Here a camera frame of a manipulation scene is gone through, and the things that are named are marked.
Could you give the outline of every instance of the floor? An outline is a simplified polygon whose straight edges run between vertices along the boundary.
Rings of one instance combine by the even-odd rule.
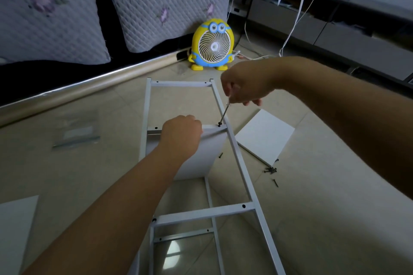
[[[241,38],[237,49],[251,58],[278,53],[277,42],[263,45],[252,34],[250,40]],[[300,52],[285,50],[285,55],[292,54]],[[23,268],[137,163],[147,76],[219,82],[219,71],[194,72],[189,66],[179,62],[0,129],[0,203],[40,195]],[[241,149],[286,273],[411,274],[413,202],[366,166],[293,95],[274,91],[262,108],[295,127],[276,162],[277,173],[263,173],[265,165]],[[258,110],[255,105],[231,106],[228,117],[235,133]],[[90,111],[100,126],[100,140],[52,150],[61,118]],[[150,127],[189,113],[203,124],[218,122],[210,88],[152,89]],[[248,200],[228,142],[209,183],[215,206]],[[167,190],[155,214],[206,207],[203,179],[183,180]],[[217,224],[226,274],[275,273],[253,215],[221,217]],[[157,229],[156,236],[210,226],[209,220],[167,226]],[[141,247],[142,274],[148,270],[147,249],[148,235]],[[212,234],[156,245],[155,274],[219,274]]]

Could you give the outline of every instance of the fan grille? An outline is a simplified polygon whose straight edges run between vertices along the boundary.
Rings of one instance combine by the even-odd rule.
[[[217,63],[228,55],[230,47],[231,39],[227,32],[211,33],[206,31],[199,40],[198,52],[204,61]]]

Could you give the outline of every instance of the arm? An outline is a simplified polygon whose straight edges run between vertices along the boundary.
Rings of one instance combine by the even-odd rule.
[[[178,169],[197,150],[200,121],[178,116],[159,145],[102,194],[23,275],[126,274]]]
[[[221,81],[230,102],[245,105],[261,105],[272,90],[287,90],[413,199],[413,100],[300,57],[241,62]]]

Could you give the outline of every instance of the yellow foot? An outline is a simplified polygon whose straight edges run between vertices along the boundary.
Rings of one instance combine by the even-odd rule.
[[[226,71],[228,67],[226,65],[221,65],[220,67],[216,68],[218,71]]]
[[[192,64],[191,69],[193,71],[202,71],[204,68],[201,67],[200,65]]]

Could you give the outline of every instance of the white metal frame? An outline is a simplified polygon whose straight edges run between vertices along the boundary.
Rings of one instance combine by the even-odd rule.
[[[145,105],[143,110],[143,123],[142,123],[142,136],[140,140],[140,152],[139,152],[139,161],[142,160],[146,155],[146,138],[147,134],[151,133],[152,130],[148,130],[148,113],[149,113],[149,101],[150,101],[150,94],[151,94],[151,87],[154,86],[163,86],[163,87],[211,87],[212,91],[215,96],[216,103],[218,105],[219,111],[221,115],[223,115],[225,108],[222,104],[221,98],[219,96],[218,89],[215,85],[213,79],[209,82],[190,82],[190,81],[153,81],[151,78],[147,78],[146,82],[146,91],[145,91]],[[223,119],[224,124],[226,125],[227,135],[231,144],[231,147],[234,151],[235,159],[237,161],[238,168],[240,169],[240,174],[242,180],[244,181],[245,188],[247,190],[247,194],[250,198],[250,202],[236,204],[236,205],[227,205],[227,206],[218,206],[213,207],[212,199],[211,199],[211,192],[209,189],[208,178],[205,177],[205,185],[206,185],[206,192],[208,196],[208,209],[202,210],[193,210],[188,212],[181,212],[181,213],[173,213],[173,214],[166,214],[154,217],[152,219],[152,223],[149,227],[149,275],[153,275],[154,272],[154,244],[162,241],[171,241],[186,237],[193,237],[197,235],[202,235],[206,233],[214,233],[215,244],[216,244],[216,252],[218,255],[218,263],[220,268],[221,275],[225,275],[223,261],[222,261],[222,254],[221,249],[219,246],[219,239],[218,239],[218,229],[216,226],[215,217],[222,216],[222,215],[232,215],[232,214],[239,214],[246,211],[254,211],[256,217],[259,221],[261,226],[261,230],[264,234],[265,241],[267,243],[273,264],[275,266],[276,272],[278,275],[285,275],[284,268],[282,266],[280,256],[278,255],[276,246],[274,244],[273,238],[271,236],[271,232],[268,228],[267,222],[265,220],[264,214],[262,212],[261,206],[258,201],[258,197],[255,193],[254,186],[251,182],[250,176],[247,171],[247,167],[245,166],[244,159],[242,158],[240,148],[238,147],[237,141],[235,140],[235,135],[228,120],[228,117],[225,115]],[[212,227],[208,229],[202,229],[198,231],[191,231],[185,232],[176,235],[170,236],[162,236],[160,238],[154,238],[154,229],[158,226],[162,225],[169,225],[169,224],[177,224],[185,221],[190,220],[200,220],[205,218],[211,218],[212,220]],[[137,268],[134,272],[130,272],[131,274],[138,274],[139,269]]]

